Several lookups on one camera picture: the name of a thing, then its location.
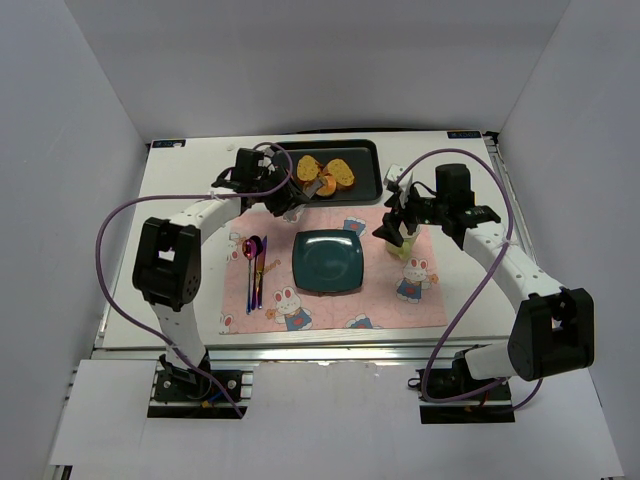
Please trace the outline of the round bun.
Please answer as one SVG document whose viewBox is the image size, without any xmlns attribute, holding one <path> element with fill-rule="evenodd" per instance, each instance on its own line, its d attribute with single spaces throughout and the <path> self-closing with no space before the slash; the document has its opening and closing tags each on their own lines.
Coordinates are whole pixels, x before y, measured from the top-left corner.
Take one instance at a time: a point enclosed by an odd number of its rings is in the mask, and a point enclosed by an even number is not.
<svg viewBox="0 0 640 480">
<path fill-rule="evenodd" d="M 322 175 L 319 180 L 321 181 L 321 187 L 316 191 L 318 196 L 326 198 L 335 194 L 337 181 L 331 174 Z"/>
</svg>

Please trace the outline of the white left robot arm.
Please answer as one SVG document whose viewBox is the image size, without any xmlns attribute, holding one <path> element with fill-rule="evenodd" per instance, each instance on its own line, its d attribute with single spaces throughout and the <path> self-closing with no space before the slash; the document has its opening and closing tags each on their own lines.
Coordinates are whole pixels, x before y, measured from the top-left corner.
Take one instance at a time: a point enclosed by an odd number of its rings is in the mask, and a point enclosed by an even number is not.
<svg viewBox="0 0 640 480">
<path fill-rule="evenodd" d="M 198 332 L 193 301 L 201 286 L 201 247 L 228 222 L 256 203 L 273 216 L 309 202 L 294 180 L 291 155 L 276 144 L 241 148 L 203 198 L 166 219 L 150 217 L 142 226 L 133 286 L 156 315 L 166 353 L 160 363 L 170 381 L 187 394 L 202 395 L 214 385 L 208 351 Z"/>
</svg>

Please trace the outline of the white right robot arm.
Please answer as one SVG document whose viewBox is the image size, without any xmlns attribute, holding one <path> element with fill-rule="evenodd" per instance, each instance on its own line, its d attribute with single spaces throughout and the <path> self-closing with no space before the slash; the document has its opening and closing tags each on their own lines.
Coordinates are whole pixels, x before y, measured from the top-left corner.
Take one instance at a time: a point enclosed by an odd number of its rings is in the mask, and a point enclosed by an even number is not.
<svg viewBox="0 0 640 480">
<path fill-rule="evenodd" d="M 389 168 L 384 183 L 392 195 L 375 237 L 399 246 L 421 224 L 440 227 L 490 274 L 515 311 L 507 341 L 457 356 L 455 379 L 463 392 L 495 379 L 539 380 L 593 364 L 593 298 L 553 279 L 508 241 L 500 217 L 476 203 L 466 165 L 438 166 L 430 197 L 421 196 L 411 174 L 398 165 Z"/>
</svg>

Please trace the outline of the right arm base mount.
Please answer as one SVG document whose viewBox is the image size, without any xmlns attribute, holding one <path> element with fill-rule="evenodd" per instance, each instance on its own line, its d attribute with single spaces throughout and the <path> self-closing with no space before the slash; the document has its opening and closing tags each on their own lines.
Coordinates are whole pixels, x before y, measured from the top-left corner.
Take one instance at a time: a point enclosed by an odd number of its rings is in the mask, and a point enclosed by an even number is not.
<svg viewBox="0 0 640 480">
<path fill-rule="evenodd" d="M 426 392 L 433 399 L 458 397 L 458 400 L 431 402 L 422 392 L 424 370 L 418 369 L 407 380 L 407 387 L 418 395 L 420 422 L 423 425 L 506 424 L 515 422 L 511 411 L 512 396 L 509 385 L 502 382 L 489 389 L 491 380 L 475 381 L 453 368 L 433 369 L 428 377 Z"/>
</svg>

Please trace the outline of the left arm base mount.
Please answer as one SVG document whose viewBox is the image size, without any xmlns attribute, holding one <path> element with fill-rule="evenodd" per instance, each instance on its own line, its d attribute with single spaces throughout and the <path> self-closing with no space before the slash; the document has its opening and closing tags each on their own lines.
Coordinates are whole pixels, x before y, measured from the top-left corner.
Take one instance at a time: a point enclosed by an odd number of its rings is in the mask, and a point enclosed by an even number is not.
<svg viewBox="0 0 640 480">
<path fill-rule="evenodd" d="M 214 370 L 213 376 L 226 389 L 242 414 L 251 398 L 253 373 Z M 147 417 L 151 419 L 239 420 L 240 416 L 221 389 L 207 379 L 201 385 L 180 382 L 158 368 L 154 376 Z"/>
</svg>

